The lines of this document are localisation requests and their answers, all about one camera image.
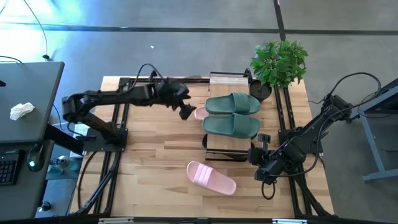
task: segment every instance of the table leg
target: table leg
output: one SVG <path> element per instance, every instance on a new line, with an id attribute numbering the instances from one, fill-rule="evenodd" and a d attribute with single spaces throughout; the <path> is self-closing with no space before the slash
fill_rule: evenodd
<path id="1" fill-rule="evenodd" d="M 74 137 L 71 137 L 67 133 L 64 133 L 63 131 L 59 130 L 58 128 L 50 124 L 47 125 L 44 134 L 44 139 L 51 139 L 56 144 L 65 147 L 76 154 L 79 155 L 83 154 L 84 144 L 81 141 L 75 139 Z"/>

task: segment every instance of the white tissue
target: white tissue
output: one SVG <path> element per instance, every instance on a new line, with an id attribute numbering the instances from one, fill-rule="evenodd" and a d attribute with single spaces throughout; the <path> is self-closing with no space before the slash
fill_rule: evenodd
<path id="1" fill-rule="evenodd" d="M 18 118 L 25 116 L 25 114 L 32 112 L 34 108 L 32 103 L 25 103 L 24 105 L 19 103 L 11 108 L 10 119 L 16 121 Z"/>

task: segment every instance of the wooden table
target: wooden table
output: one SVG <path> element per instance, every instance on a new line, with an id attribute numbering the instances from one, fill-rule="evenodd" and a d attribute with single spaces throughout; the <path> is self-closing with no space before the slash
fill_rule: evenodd
<path id="1" fill-rule="evenodd" d="M 104 77 L 102 90 L 115 90 L 120 77 Z M 209 97 L 208 84 L 189 84 L 191 105 L 203 106 Z M 304 82 L 289 87 L 294 118 L 297 126 L 311 120 Z M 95 114 L 110 121 L 113 106 L 99 106 Z M 274 92 L 264 100 L 261 110 L 255 114 L 261 122 L 260 133 L 271 135 L 269 149 L 279 145 L 277 132 L 279 120 Z M 122 154 L 116 184 L 112 216 L 130 217 L 222 217 L 222 218 L 272 218 L 293 217 L 292 199 L 287 178 L 278 178 L 273 200 L 261 195 L 261 183 L 254 180 L 257 167 L 248 162 L 205 161 L 205 149 L 201 140 L 205 134 L 201 121 L 193 115 L 182 121 L 177 111 L 164 106 L 136 107 L 131 105 L 127 122 L 129 137 L 127 149 Z M 88 165 L 81 186 L 84 203 L 98 185 L 104 153 L 99 152 Z M 304 169 L 310 167 L 314 157 L 308 156 Z M 190 161 L 198 161 L 214 167 L 237 183 L 233 196 L 227 197 L 193 185 L 186 175 Z M 322 164 L 306 174 L 308 188 L 324 206 L 333 213 L 328 184 Z M 266 186 L 270 195 L 272 187 Z M 76 195 L 71 212 L 77 210 Z M 102 205 L 108 195 L 105 190 Z M 300 207 L 302 194 L 298 190 Z"/>

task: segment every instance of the concrete floor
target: concrete floor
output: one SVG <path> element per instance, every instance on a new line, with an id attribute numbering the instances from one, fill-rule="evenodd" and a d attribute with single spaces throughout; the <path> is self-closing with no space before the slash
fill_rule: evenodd
<path id="1" fill-rule="evenodd" d="M 277 29 L 272 0 L 100 0 L 28 1 L 44 24 L 101 27 L 193 27 Z M 397 30 L 394 0 L 280 0 L 286 29 Z M 35 22 L 23 2 L 10 1 L 0 22 Z M 55 105 L 63 96 L 100 87 L 105 75 L 135 75 L 153 63 L 163 75 L 207 75 L 210 71 L 242 72 L 254 47 L 279 34 L 193 32 L 47 31 L 49 55 L 66 66 Z M 375 74 L 383 85 L 397 78 L 396 35 L 288 35 L 307 49 L 305 84 L 310 100 L 319 100 L 335 82 L 353 72 Z M 0 23 L 0 54 L 24 62 L 43 61 L 44 40 L 32 26 Z M 375 90 L 366 77 L 347 79 L 336 93 L 352 103 Z M 311 105 L 316 116 L 320 107 Z M 53 122 L 57 117 L 53 111 Z M 376 171 L 361 123 L 336 123 L 322 140 L 325 172 L 335 213 L 344 218 L 397 222 L 398 181 L 365 184 L 361 176 Z M 65 185 L 54 183 L 49 186 Z M 65 189 L 70 195 L 73 187 Z M 69 197 L 52 193 L 45 199 L 65 205 Z M 67 206 L 62 206 L 63 215 Z"/>

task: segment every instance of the pink slide sandal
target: pink slide sandal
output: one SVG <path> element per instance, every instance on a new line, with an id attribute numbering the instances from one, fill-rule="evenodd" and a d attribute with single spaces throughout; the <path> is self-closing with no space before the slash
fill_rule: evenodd
<path id="1" fill-rule="evenodd" d="M 207 116 L 209 116 L 209 113 L 206 111 L 206 109 L 204 107 L 197 108 L 194 111 L 194 114 L 195 114 L 195 119 L 197 119 L 198 121 L 202 121 Z"/>
<path id="2" fill-rule="evenodd" d="M 220 174 L 210 166 L 192 161 L 187 166 L 188 178 L 197 186 L 218 192 L 223 195 L 232 195 L 236 190 L 233 179 Z"/>

